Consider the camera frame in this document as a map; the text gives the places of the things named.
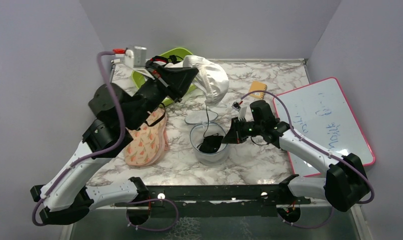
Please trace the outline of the white mesh laundry bag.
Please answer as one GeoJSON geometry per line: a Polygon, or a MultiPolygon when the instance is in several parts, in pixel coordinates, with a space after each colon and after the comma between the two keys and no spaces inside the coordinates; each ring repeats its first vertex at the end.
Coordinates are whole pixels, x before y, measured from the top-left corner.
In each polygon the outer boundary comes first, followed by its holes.
{"type": "Polygon", "coordinates": [[[192,125],[189,140],[196,159],[206,166],[220,165],[230,154],[228,144],[222,143],[226,135],[224,128],[215,122],[218,114],[211,110],[191,112],[184,121],[192,125]]]}

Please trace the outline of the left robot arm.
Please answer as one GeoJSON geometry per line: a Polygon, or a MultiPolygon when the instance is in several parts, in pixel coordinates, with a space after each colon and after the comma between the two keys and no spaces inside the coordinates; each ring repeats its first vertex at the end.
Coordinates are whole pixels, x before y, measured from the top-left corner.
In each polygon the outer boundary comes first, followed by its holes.
{"type": "Polygon", "coordinates": [[[195,67],[154,66],[147,70],[150,78],[135,94],[109,81],[96,90],[89,102],[96,118],[74,155],[50,182],[30,190],[36,202],[32,212],[36,226],[70,225],[100,207],[116,203],[138,206],[149,201],[148,188],[139,177],[101,187],[87,186],[101,167],[133,141],[130,131],[146,124],[165,98],[180,102],[199,72],[195,67]]]}

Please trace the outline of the black bra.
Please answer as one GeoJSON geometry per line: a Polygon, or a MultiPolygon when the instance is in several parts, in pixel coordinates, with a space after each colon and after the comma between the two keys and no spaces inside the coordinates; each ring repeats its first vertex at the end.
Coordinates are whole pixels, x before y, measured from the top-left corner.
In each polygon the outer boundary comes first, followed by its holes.
{"type": "Polygon", "coordinates": [[[222,144],[223,136],[219,135],[218,133],[206,135],[210,127],[208,107],[205,108],[205,112],[207,117],[207,127],[203,133],[203,141],[197,146],[197,149],[205,154],[214,154],[219,150],[222,144]]]}

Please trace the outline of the white bra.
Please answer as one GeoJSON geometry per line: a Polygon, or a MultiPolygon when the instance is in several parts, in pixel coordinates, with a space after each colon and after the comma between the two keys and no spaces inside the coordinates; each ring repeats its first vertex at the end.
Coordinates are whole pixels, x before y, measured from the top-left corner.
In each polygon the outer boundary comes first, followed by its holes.
{"type": "Polygon", "coordinates": [[[208,107],[216,107],[222,103],[227,94],[230,81],[226,71],[217,63],[202,56],[187,55],[178,63],[167,63],[166,68],[194,67],[198,74],[192,84],[200,89],[205,96],[208,107]]]}

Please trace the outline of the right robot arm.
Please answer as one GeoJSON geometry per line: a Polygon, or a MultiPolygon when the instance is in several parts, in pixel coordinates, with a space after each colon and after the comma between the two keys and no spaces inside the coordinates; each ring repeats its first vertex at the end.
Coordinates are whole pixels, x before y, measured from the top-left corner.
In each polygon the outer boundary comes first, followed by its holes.
{"type": "Polygon", "coordinates": [[[336,210],[346,212],[355,204],[367,204],[373,200],[373,188],[357,155],[342,155],[317,145],[287,122],[276,118],[264,100],[254,101],[249,107],[252,121],[245,119],[247,108],[241,102],[232,104],[238,116],[231,119],[222,143],[236,145],[253,137],[262,137],[267,145],[296,155],[324,174],[324,177],[293,176],[278,189],[278,198],[283,203],[289,204],[297,197],[308,197],[326,200],[336,210]]]}

